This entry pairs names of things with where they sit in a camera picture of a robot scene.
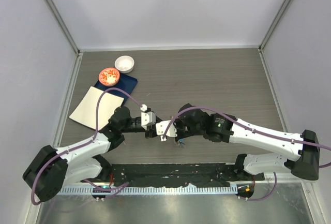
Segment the large keyring with blue handle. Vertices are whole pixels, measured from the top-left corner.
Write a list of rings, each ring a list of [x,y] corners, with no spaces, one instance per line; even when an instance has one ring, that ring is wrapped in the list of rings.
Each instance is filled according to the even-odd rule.
[[[184,139],[174,140],[174,145],[180,148],[184,148],[185,146]]]

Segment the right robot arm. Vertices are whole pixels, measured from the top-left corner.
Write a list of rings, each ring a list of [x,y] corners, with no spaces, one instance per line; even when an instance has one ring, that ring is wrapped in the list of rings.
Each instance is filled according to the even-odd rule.
[[[319,178],[320,148],[314,131],[276,131],[189,103],[179,110],[172,122],[180,139],[202,136],[212,142],[244,144],[266,150],[267,154],[262,155],[238,155],[233,172],[239,180],[269,172],[290,172],[309,181]]]

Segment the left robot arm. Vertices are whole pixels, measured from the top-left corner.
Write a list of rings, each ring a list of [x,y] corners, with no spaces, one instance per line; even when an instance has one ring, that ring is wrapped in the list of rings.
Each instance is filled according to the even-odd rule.
[[[146,138],[156,137],[159,122],[162,119],[147,106],[135,118],[127,107],[118,107],[92,137],[65,147],[44,146],[22,175],[32,190],[32,204],[49,201],[63,187],[85,179],[105,182],[110,176],[110,164],[102,154],[122,144],[125,133],[143,132]]]

